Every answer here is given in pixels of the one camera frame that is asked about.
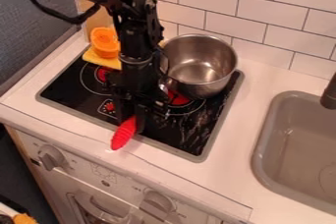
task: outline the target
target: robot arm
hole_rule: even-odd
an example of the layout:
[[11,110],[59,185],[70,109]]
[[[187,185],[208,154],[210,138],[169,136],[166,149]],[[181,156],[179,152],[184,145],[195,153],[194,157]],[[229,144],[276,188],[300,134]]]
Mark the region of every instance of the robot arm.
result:
[[160,79],[160,50],[163,27],[158,21],[156,0],[89,0],[94,6],[80,16],[69,18],[51,10],[37,0],[30,0],[42,12],[71,24],[81,24],[100,6],[113,17],[121,42],[121,74],[112,72],[108,77],[112,99],[119,123],[133,115],[137,116],[138,132],[141,132],[153,105],[163,104],[167,110],[166,94],[158,88]]

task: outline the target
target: sink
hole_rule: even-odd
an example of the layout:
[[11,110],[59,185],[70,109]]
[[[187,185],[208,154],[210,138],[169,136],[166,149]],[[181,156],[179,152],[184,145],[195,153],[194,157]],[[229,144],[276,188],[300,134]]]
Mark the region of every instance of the sink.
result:
[[268,189],[336,215],[336,111],[319,97],[288,91],[269,108],[252,156]]

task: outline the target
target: red handle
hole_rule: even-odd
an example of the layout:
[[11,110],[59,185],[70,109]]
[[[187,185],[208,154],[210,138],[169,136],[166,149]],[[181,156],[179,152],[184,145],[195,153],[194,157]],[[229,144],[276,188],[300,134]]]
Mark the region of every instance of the red handle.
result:
[[123,122],[114,134],[111,140],[111,148],[113,150],[124,147],[126,143],[135,135],[137,131],[136,116],[132,116]]

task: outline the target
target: orange toy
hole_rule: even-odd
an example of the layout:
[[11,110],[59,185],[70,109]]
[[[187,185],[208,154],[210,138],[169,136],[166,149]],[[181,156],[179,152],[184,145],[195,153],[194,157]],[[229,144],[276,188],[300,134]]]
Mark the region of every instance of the orange toy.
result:
[[94,52],[101,58],[118,57],[120,43],[116,30],[112,28],[95,28],[90,35]]
[[25,213],[16,215],[13,220],[15,224],[37,224],[33,218],[27,216]]

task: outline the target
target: metal pot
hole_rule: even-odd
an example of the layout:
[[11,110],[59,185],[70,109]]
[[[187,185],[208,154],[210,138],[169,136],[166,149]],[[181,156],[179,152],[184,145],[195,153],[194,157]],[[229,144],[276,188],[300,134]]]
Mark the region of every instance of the metal pot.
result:
[[165,44],[163,53],[160,66],[167,73],[165,85],[189,99],[204,99],[219,93],[238,63],[236,52],[229,44],[202,34],[175,37]]

